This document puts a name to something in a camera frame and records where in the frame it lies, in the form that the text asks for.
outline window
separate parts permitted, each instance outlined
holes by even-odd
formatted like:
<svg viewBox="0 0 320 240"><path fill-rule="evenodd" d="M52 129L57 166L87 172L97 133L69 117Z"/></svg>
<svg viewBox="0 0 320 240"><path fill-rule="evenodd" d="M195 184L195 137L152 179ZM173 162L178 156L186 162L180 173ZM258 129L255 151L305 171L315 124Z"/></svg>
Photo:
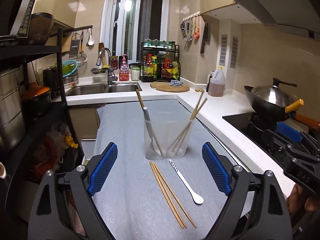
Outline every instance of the window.
<svg viewBox="0 0 320 240"><path fill-rule="evenodd" d="M106 0L100 40L113 56L126 54L134 63L145 39L167 39L168 14L169 0Z"/></svg>

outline microwave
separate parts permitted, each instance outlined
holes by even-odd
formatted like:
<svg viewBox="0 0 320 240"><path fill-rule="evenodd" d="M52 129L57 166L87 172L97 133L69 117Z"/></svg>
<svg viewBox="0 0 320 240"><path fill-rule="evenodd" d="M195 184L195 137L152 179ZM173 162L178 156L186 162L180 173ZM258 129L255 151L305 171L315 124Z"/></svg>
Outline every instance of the microwave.
<svg viewBox="0 0 320 240"><path fill-rule="evenodd" d="M14 46L28 37L36 0L0 0L0 46Z"/></svg>

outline spoon handle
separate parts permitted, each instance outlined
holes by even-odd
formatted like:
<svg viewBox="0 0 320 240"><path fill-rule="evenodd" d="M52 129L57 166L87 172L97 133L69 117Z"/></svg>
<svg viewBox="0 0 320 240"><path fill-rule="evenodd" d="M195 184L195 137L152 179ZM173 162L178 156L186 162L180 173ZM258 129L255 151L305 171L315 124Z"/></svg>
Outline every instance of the spoon handle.
<svg viewBox="0 0 320 240"><path fill-rule="evenodd" d="M171 164L171 166L173 167L173 169L176 171L176 173L178 174L179 178L182 180L183 184L187 187L187 189L189 190L189 192L191 193L191 195L194 193L194 191L192 190L192 188L190 187L189 183L186 181L186 179L183 177L183 175L181 174L181 172L179 171L179 169L177 168L177 166L174 164L174 162L172 160L169 160L169 163Z"/></svg>

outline clear plastic cup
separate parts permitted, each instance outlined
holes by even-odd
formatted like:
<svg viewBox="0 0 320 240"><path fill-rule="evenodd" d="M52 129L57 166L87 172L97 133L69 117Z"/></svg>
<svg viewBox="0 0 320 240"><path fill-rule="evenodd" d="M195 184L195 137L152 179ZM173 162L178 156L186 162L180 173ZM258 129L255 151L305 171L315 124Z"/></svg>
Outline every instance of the clear plastic cup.
<svg viewBox="0 0 320 240"><path fill-rule="evenodd" d="M183 157L188 147L193 121L179 117L173 112L157 112L156 117L151 118L151 122L145 121L144 124L145 157L148 160ZM152 136L152 130L163 156Z"/></svg>

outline gray table mat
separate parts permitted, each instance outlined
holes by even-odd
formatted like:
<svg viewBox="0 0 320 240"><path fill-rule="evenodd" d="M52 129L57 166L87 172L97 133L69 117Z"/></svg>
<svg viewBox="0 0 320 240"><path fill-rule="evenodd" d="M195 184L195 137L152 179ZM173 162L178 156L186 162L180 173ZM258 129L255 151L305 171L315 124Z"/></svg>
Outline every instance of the gray table mat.
<svg viewBox="0 0 320 240"><path fill-rule="evenodd" d="M190 118L191 113L177 100L146 101L151 121L156 112L173 110ZM194 204L190 193L168 159L154 161L175 194L195 221L195 229L178 207L187 229L181 229L167 204L149 160L144 156L144 117L139 102L108 104L98 109L100 127L94 154L100 154L110 141L118 147L118 158L93 201L105 224L117 240L200 240L204 239L220 214L227 197L219 192L202 159L202 145L209 141L219 154L231 158L220 143L199 122L191 131L186 155L174 162L192 189L204 198ZM248 193L243 215L249 212L253 193Z"/></svg>

